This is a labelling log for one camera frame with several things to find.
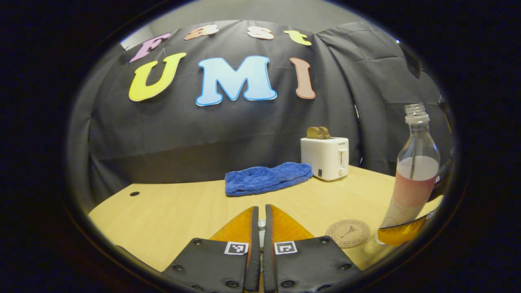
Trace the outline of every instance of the blue letter m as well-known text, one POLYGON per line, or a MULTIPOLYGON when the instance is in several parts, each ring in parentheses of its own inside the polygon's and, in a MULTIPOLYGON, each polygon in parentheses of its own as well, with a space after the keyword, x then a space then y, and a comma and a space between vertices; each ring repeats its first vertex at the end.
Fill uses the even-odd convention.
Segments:
POLYGON ((246 80, 248 80, 248 89, 244 92, 244 97, 247 100, 275 99, 277 92, 271 89, 266 70, 268 62, 268 57, 248 56, 237 71, 233 70, 222 58, 210 58, 199 62, 199 66, 204 69, 203 93, 195 103, 198 106, 219 104, 222 101, 222 95, 217 93, 217 82, 230 100, 235 101, 246 80))

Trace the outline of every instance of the white toaster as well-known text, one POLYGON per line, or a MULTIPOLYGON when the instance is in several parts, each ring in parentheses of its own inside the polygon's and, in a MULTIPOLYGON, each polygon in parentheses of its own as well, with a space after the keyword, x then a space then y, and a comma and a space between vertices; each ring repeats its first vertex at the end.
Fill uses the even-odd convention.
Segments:
POLYGON ((331 181, 348 174, 349 139, 300 139, 301 162, 311 165, 313 175, 331 181))

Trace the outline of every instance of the folded towel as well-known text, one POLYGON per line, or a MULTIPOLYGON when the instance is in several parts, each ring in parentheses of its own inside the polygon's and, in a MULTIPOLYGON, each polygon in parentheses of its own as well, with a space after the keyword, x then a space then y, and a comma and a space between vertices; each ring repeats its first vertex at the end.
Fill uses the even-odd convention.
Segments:
POLYGON ((252 167, 226 173, 226 195, 248 196, 275 191, 302 183, 313 176, 311 165, 284 163, 275 168, 252 167))

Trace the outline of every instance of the table surface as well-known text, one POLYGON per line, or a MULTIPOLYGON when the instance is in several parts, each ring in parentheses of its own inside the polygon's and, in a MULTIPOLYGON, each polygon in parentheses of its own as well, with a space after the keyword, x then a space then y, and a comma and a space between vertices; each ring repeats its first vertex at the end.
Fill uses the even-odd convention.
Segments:
MULTIPOLYGON (((391 200, 394 177, 349 166, 346 177, 318 178, 277 191, 227 197, 225 181, 180 184, 131 184, 105 200, 89 218, 113 244, 127 249, 149 266, 163 271, 192 238, 210 238, 251 206, 273 204, 297 220, 315 237, 335 222, 355 219, 370 227, 369 238, 343 249, 364 270, 396 247, 380 245, 375 232, 391 200), (130 193, 138 191, 137 196, 130 193)), ((443 196, 428 202, 419 217, 435 209, 443 196)))

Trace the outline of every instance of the plastic bottle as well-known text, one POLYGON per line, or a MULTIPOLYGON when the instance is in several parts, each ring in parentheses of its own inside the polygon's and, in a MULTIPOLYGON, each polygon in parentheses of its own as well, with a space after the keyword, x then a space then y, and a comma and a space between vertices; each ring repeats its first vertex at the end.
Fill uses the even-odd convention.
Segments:
POLYGON ((416 219, 429 199, 440 167, 440 153, 429 133, 430 119, 425 106, 407 105, 405 112, 411 135, 398 153, 391 203, 380 228, 416 219))

